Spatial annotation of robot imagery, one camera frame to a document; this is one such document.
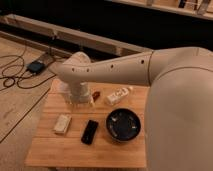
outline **wooden table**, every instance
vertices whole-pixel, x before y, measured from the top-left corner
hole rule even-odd
[[[90,83],[92,92],[100,91],[95,107],[73,107],[63,84],[55,79],[46,99],[35,137],[26,158],[27,166],[80,168],[145,168],[144,129],[126,143],[113,140],[105,127],[107,115],[116,108],[134,111],[144,126],[144,105],[148,88],[134,86],[133,92],[119,104],[110,107],[104,97],[124,85]],[[53,127],[60,114],[70,114],[72,122],[66,135],[54,134]],[[81,143],[89,119],[99,122],[92,145]]]

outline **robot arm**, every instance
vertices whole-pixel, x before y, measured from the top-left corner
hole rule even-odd
[[[148,170],[213,170],[212,52],[166,49],[97,63],[77,53],[61,65],[59,78],[77,103],[89,100],[86,82],[151,86],[145,106]]]
[[[68,83],[72,103],[86,103],[91,98],[86,82],[150,86],[169,63],[180,57],[197,56],[199,49],[158,50],[95,63],[90,63],[86,54],[78,52],[60,66],[58,76]]]

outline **black bowl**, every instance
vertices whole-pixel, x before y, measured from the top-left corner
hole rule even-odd
[[[135,138],[141,130],[141,123],[133,111],[122,108],[108,115],[106,127],[114,139],[122,142]]]

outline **black cable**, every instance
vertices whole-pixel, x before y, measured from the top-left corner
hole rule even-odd
[[[16,82],[16,85],[17,87],[19,87],[20,89],[33,89],[33,88],[36,88],[36,87],[39,87],[40,85],[44,84],[45,82],[47,82],[48,80],[50,80],[51,78],[54,78],[56,76],[56,74],[54,73],[52,76],[48,77],[47,79],[43,80],[42,82],[36,84],[36,85],[33,85],[33,86],[29,86],[29,87],[24,87],[22,85],[20,85],[20,83],[23,81],[23,80],[26,80],[23,76],[26,72],[24,72],[20,78],[18,78],[18,81]]]
[[[10,87],[12,87],[13,85],[15,85],[16,83],[16,78],[19,78],[19,76],[17,76],[18,74],[20,74],[22,72],[22,70],[24,69],[24,65],[25,65],[25,61],[24,61],[24,54],[26,52],[26,49],[27,49],[27,46],[25,45],[25,48],[24,48],[24,51],[22,52],[21,55],[5,55],[5,56],[1,56],[0,58],[10,58],[10,57],[16,57],[16,59],[8,62],[7,64],[4,64],[2,66],[0,66],[0,69],[3,69],[1,71],[1,75],[2,77],[0,77],[1,80],[4,80],[3,81],[3,88],[0,89],[0,91],[3,91],[3,90],[6,90]],[[21,59],[21,64],[20,65],[11,65],[12,63],[18,61],[19,59]],[[5,72],[8,70],[8,69],[11,69],[13,67],[21,67],[20,70],[18,70],[15,74],[13,75],[6,75]]]
[[[3,81],[4,88],[10,88],[16,84],[16,79],[29,79],[31,77],[33,77],[33,75],[30,75],[29,77],[6,76],[6,77],[2,77],[0,79],[4,79],[4,81]]]

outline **dark wall panel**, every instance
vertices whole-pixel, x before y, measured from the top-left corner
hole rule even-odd
[[[10,1],[18,15],[149,48],[201,46],[213,50],[213,22],[208,20],[103,0]]]

